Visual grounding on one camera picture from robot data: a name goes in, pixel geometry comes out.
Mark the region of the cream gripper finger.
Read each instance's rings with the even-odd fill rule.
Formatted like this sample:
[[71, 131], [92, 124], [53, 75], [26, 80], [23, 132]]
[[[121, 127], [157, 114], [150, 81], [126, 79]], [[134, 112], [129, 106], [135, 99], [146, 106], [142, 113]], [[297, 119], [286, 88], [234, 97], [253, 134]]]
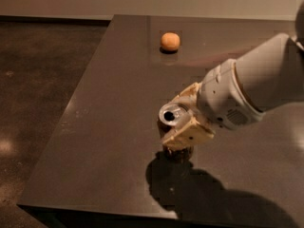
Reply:
[[182, 150], [187, 146], [206, 143], [214, 136], [211, 122], [200, 113], [189, 110], [181, 117], [176, 127], [164, 135], [161, 144], [172, 150]]
[[184, 105], [186, 107], [195, 107], [198, 102], [198, 94], [201, 87], [201, 83], [193, 83], [182, 92], [180, 92], [176, 97], [174, 97], [171, 102], [173, 104]]

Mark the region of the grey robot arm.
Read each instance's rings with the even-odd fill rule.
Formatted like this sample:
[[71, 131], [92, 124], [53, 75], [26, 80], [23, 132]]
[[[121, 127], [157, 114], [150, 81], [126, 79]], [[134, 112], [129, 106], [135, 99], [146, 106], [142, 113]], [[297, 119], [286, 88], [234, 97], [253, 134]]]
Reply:
[[180, 152], [212, 140], [216, 125], [235, 130], [260, 122], [269, 110], [301, 102], [303, 46], [301, 5], [294, 37], [279, 33], [243, 56], [226, 60], [160, 109], [163, 148]]

